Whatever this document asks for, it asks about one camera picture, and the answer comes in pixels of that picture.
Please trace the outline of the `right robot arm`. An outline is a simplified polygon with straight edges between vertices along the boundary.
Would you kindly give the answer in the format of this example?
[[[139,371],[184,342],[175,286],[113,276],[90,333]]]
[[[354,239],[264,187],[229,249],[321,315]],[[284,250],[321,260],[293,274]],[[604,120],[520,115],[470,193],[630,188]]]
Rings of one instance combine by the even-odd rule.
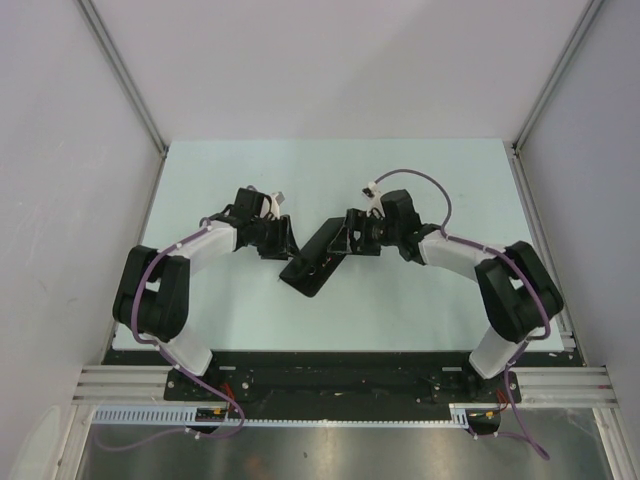
[[[489,326],[464,362],[458,388],[484,401],[527,346],[545,339],[564,299],[535,249],[527,242],[491,247],[425,223],[406,190],[378,197],[367,210],[349,209],[330,221],[325,242],[330,256],[377,256],[394,247],[407,262],[441,268],[475,282]]]

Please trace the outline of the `black zip tool case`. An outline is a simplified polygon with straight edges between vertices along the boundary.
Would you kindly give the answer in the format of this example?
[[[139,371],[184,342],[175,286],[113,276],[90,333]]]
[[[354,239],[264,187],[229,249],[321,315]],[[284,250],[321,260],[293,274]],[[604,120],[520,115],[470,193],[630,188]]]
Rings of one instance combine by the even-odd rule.
[[[343,217],[327,219],[280,272],[279,279],[302,295],[313,298],[346,258],[329,250],[343,226]]]

